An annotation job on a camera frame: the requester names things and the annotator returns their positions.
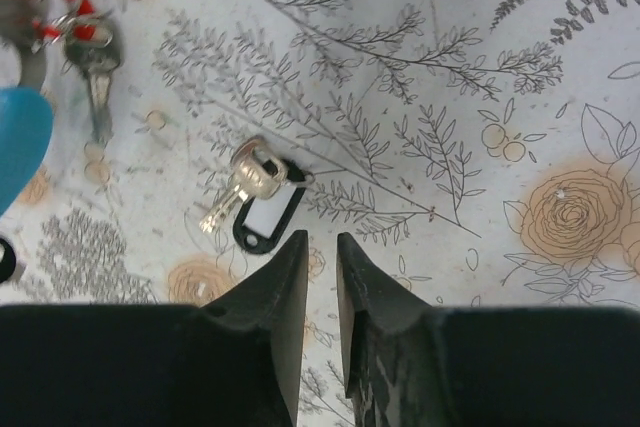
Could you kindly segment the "key with black tag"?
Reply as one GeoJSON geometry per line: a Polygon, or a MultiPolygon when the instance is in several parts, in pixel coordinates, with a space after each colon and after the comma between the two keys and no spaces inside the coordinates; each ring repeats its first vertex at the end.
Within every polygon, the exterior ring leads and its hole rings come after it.
{"type": "Polygon", "coordinates": [[[227,188],[199,221],[199,228],[210,234],[234,213],[232,233],[241,250],[267,254],[277,246],[315,176],[279,157],[261,136],[238,147],[230,168],[227,188]]]}

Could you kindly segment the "metal key organizer blue handle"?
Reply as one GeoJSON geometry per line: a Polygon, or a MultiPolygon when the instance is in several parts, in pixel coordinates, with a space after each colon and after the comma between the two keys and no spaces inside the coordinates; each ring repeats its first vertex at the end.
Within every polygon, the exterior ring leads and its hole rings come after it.
{"type": "Polygon", "coordinates": [[[1,208],[7,210],[35,176],[50,143],[54,114],[41,88],[46,48],[34,39],[22,0],[1,0],[1,208]]]}

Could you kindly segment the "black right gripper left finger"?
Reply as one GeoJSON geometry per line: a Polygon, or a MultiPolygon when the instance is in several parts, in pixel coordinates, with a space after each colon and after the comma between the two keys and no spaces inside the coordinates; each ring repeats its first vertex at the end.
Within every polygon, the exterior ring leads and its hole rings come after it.
{"type": "Polygon", "coordinates": [[[1,309],[5,426],[293,426],[308,235],[205,306],[1,309]]]}

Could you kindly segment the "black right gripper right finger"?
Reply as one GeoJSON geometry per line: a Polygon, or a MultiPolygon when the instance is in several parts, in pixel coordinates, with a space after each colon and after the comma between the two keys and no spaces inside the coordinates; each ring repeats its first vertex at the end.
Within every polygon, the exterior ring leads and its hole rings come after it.
{"type": "Polygon", "coordinates": [[[639,314],[434,307],[337,238],[344,388],[359,426],[635,426],[639,314]]]}

